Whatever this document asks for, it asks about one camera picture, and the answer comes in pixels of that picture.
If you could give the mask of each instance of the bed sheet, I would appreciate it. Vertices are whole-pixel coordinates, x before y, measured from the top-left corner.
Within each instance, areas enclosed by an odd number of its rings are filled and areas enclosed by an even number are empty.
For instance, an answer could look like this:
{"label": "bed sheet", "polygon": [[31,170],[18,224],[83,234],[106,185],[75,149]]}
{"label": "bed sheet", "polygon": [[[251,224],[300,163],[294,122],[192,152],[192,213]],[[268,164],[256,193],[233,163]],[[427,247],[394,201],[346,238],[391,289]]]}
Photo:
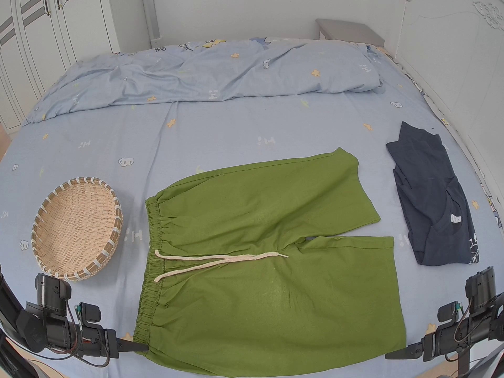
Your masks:
{"label": "bed sheet", "polygon": [[[408,344],[420,340],[428,324],[437,323],[440,306],[455,300],[465,303],[465,280],[477,271],[493,265],[497,292],[504,291],[504,245],[474,170],[416,87],[383,54],[372,53],[372,63],[385,85],[380,95],[372,91],[310,92],[223,102],[115,106],[24,126],[0,163],[1,262],[14,293],[21,303],[35,299],[33,280],[39,268],[31,251],[21,250],[21,240],[29,241],[34,215],[47,193],[63,180],[98,176],[121,200],[125,217],[122,241],[103,271],[72,284],[70,303],[97,304],[104,327],[116,329],[118,337],[133,334],[149,247],[144,199],[198,172],[306,157],[338,147],[359,160],[359,179],[381,216],[379,223],[345,235],[387,235],[395,239]],[[469,203],[479,204],[478,209],[471,207],[480,248],[478,264],[432,268],[416,263],[392,173],[394,161],[385,147],[397,140],[402,121],[440,134]],[[85,150],[95,151],[86,156]],[[127,158],[134,158],[132,165],[110,166]],[[421,359],[385,360],[381,356],[312,375],[414,377],[438,362],[441,358],[423,363]],[[73,359],[51,365],[72,378],[189,376],[129,353],[121,354],[107,369],[94,369]]]}

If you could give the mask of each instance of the carved floral ornament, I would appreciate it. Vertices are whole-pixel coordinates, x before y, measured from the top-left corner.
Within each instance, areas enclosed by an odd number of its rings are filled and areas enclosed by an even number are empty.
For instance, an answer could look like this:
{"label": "carved floral ornament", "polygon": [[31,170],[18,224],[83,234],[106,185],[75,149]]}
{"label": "carved floral ornament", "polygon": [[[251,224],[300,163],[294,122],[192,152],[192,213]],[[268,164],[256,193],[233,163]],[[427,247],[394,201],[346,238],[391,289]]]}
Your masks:
{"label": "carved floral ornament", "polygon": [[486,19],[490,27],[504,31],[504,17],[498,7],[492,3],[473,2],[473,4],[476,10]]}

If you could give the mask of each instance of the white headboard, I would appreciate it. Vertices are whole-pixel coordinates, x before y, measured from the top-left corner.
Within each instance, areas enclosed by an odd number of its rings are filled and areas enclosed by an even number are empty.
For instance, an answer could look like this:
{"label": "white headboard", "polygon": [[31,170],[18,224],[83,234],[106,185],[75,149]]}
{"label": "white headboard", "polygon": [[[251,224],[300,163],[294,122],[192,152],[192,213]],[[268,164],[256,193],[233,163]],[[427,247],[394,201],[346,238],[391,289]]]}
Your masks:
{"label": "white headboard", "polygon": [[397,0],[394,15],[387,50],[457,130],[502,210],[504,0]]}

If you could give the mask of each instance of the bed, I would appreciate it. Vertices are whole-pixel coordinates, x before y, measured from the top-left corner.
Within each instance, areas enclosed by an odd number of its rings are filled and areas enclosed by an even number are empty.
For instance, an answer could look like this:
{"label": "bed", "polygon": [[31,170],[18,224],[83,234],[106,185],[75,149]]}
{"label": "bed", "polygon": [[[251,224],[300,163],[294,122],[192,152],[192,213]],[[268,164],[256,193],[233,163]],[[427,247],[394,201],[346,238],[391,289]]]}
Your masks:
{"label": "bed", "polygon": [[[491,3],[500,12],[504,7],[501,0],[475,1],[485,2],[487,8]],[[481,43],[501,46],[502,16],[495,16],[494,9],[488,14],[473,0],[403,2],[399,0],[395,10],[396,35],[386,44],[397,63],[366,44],[256,38],[104,55],[74,66],[34,107],[0,163],[2,273],[20,302],[34,301],[33,280],[40,272],[29,246],[35,213],[62,182],[98,177],[120,199],[120,245],[96,276],[72,282],[70,304],[98,305],[101,324],[115,329],[118,337],[129,337],[135,330],[149,248],[146,198],[199,172],[307,157],[338,147],[359,160],[360,182],[381,216],[379,223],[346,235],[394,237],[407,344],[417,342],[429,324],[437,323],[440,306],[464,302],[465,280],[477,271],[494,266],[497,292],[504,291],[504,242],[497,212],[504,174],[502,159],[495,156],[502,136],[488,133],[489,140],[477,140],[469,127],[490,115],[495,120],[488,130],[498,134],[502,124],[502,113],[494,105],[502,94],[495,87],[501,70],[494,62],[502,56],[482,51],[477,43],[480,36]],[[444,12],[433,14],[436,9]],[[461,13],[467,13],[473,28],[450,19]],[[460,40],[468,32],[473,33],[472,45],[449,39],[454,35]],[[295,56],[300,51],[305,55]],[[483,58],[472,60],[473,52]],[[462,62],[463,77],[457,67]],[[475,82],[472,75],[488,72],[490,62],[493,77]],[[205,77],[192,75],[195,69],[206,69]],[[330,72],[329,81],[324,72]],[[476,93],[464,96],[469,85]],[[476,96],[483,114],[474,113],[467,101],[474,103]],[[433,268],[415,261],[392,173],[394,161],[385,146],[397,140],[403,121],[440,135],[472,204],[479,263]],[[317,375],[414,377],[440,359],[423,363],[381,356]],[[149,376],[189,376],[134,353],[121,354],[106,369],[73,359],[50,365],[72,378],[136,377],[146,371]]]}

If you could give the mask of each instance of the woven basket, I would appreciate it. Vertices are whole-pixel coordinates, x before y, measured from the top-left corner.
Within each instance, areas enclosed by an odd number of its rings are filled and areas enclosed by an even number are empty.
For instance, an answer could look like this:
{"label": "woven basket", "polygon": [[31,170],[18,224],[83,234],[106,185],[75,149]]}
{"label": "woven basket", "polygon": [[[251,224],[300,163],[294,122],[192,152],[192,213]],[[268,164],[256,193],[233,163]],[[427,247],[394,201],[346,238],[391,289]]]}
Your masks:
{"label": "woven basket", "polygon": [[87,279],[112,257],[122,226],[119,199],[107,183],[94,177],[69,180],[49,194],[35,216],[33,254],[51,276]]}

